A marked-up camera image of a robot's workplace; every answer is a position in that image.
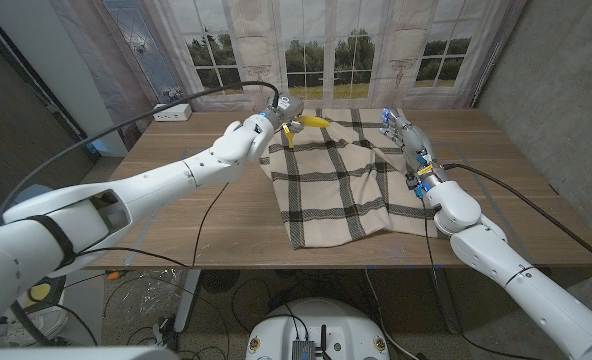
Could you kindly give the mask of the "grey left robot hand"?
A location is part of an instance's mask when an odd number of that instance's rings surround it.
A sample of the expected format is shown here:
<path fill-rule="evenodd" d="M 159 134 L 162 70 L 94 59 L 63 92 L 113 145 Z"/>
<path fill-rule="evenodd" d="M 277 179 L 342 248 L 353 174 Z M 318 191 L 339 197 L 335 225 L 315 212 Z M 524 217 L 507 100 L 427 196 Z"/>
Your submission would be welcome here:
<path fill-rule="evenodd" d="M 285 122 L 291 122 L 298 117 L 304 109 L 303 101 L 297 96 L 280 95 L 277 105 L 274 105 L 274 97 L 267 99 L 266 107 L 260 111 L 260 115 L 267 118 L 274 130 L 278 130 Z"/>

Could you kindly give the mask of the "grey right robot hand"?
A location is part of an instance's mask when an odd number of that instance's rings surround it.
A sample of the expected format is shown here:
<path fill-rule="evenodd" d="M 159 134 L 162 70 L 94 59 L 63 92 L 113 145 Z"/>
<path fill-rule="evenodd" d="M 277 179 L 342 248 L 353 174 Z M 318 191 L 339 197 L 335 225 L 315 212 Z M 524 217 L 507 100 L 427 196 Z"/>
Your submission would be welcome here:
<path fill-rule="evenodd" d="M 380 133 L 400 148 L 405 159 L 402 172 L 409 190 L 418 198 L 447 180 L 429 137 L 394 108 L 384 108 Z"/>

